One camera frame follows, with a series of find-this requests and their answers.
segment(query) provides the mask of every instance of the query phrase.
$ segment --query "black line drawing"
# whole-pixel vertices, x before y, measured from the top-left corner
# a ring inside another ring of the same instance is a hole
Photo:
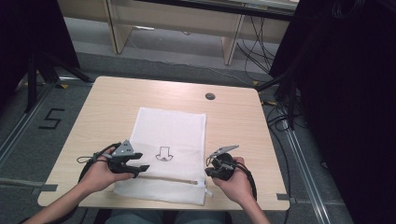
[[[169,154],[170,147],[160,147],[160,154],[156,155],[155,158],[159,161],[171,161],[173,156]]]
[[[50,114],[52,113],[52,111],[64,111],[64,109],[61,108],[52,108],[49,113],[47,114],[47,116],[44,118],[44,120],[54,120],[56,121],[55,125],[52,127],[48,127],[48,126],[38,126],[38,129],[56,129],[56,127],[58,127],[59,122],[61,122],[61,119],[53,119],[50,118]]]

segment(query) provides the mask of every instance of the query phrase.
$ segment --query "wooden table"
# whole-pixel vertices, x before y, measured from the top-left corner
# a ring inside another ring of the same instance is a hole
[[[293,13],[297,4],[286,0],[214,0],[204,1],[226,6],[246,8],[278,8],[284,14]],[[122,53],[134,26],[147,26],[193,34],[221,36],[224,62],[231,64],[237,38],[256,40],[255,29],[263,29],[263,41],[279,44],[289,22],[265,18],[253,20],[244,15],[176,7],[166,4],[133,0],[58,0],[65,17],[107,22],[114,53]]]
[[[216,95],[207,100],[207,93]],[[232,156],[245,158],[257,186],[258,203],[263,210],[287,210],[286,194],[273,143],[268,132],[258,93],[253,89],[180,82],[99,77],[82,107],[64,148],[49,175],[47,184],[56,184],[53,192],[41,192],[38,203],[46,206],[73,188],[84,164],[76,158],[119,141],[129,139],[140,106],[205,113],[205,157],[222,146],[238,144]],[[210,177],[205,205],[163,203],[121,197],[112,192],[114,185],[96,192],[80,206],[145,209],[240,210],[215,186]]]

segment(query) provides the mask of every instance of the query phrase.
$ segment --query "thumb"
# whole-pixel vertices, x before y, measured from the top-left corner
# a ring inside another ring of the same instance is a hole
[[[218,186],[218,187],[220,187],[220,185],[224,182],[224,180],[221,180],[221,179],[216,178],[216,177],[212,178],[212,180],[213,180],[213,183],[215,183],[215,185]]]
[[[134,174],[131,173],[123,173],[123,174],[116,174],[116,181],[120,180],[127,180],[134,177]]]

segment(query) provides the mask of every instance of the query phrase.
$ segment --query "folded white cloth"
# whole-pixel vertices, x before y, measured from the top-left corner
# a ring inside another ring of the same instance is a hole
[[[141,107],[130,142],[143,157],[127,164],[150,167],[135,179],[117,182],[114,191],[137,199],[203,205],[205,124],[205,114]]]

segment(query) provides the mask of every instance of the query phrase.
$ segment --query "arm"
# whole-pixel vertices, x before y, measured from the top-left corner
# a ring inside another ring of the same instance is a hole
[[[243,158],[237,157],[234,159],[237,162],[244,163]],[[235,169],[233,176],[228,181],[213,178],[213,182],[221,188],[231,201],[238,203],[244,209],[252,223],[270,223],[267,216],[253,198],[246,174],[239,168]]]
[[[72,211],[90,194],[105,189],[116,181],[129,179],[133,176],[132,174],[113,174],[108,169],[106,162],[98,161],[91,166],[77,185],[24,223],[48,223],[57,220]]]

